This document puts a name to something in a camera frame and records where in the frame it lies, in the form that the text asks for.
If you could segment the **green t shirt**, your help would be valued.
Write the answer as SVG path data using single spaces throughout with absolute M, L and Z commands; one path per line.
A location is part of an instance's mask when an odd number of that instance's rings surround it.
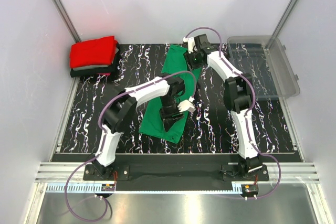
M 180 45 L 170 45 L 161 72 L 172 74 L 182 70 L 187 70 L 187 63 L 183 56 L 183 53 L 186 51 L 187 49 Z M 193 78 L 189 73 L 182 73 L 179 75 L 185 83 L 185 93 L 180 97 L 182 101 L 189 99 L 194 94 L 194 81 L 199 78 L 200 71 L 200 68 L 192 71 L 195 78 Z M 147 104 L 139 132 L 176 144 L 180 141 L 183 134 L 189 113 L 187 111 L 183 112 L 184 117 L 174 123 L 170 130 L 166 132 L 159 114 L 159 109 L 161 107 L 162 104 L 160 98 L 155 98 Z

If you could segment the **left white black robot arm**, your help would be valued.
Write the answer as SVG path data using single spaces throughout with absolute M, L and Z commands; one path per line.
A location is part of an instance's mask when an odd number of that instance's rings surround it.
M 175 100 L 184 92 L 185 84 L 182 78 L 164 73 L 144 84 L 120 91 L 108 102 L 98 119 L 102 134 L 95 160 L 92 161 L 95 174 L 103 180 L 113 175 L 118 142 L 131 123 L 137 107 L 159 98 L 162 105 L 158 110 L 159 121 L 163 130 L 167 132 L 184 117 L 179 103 Z

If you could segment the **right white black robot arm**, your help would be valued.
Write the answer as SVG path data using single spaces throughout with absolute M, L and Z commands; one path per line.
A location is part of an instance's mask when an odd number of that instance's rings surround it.
M 187 45 L 184 58 L 191 69 L 207 65 L 224 81 L 224 105 L 233 118 L 238 136 L 239 162 L 236 170 L 242 179 L 250 180 L 263 167 L 252 122 L 252 109 L 256 102 L 252 76 L 235 68 L 220 49 L 211 45 L 206 34 L 184 37 L 183 43 Z

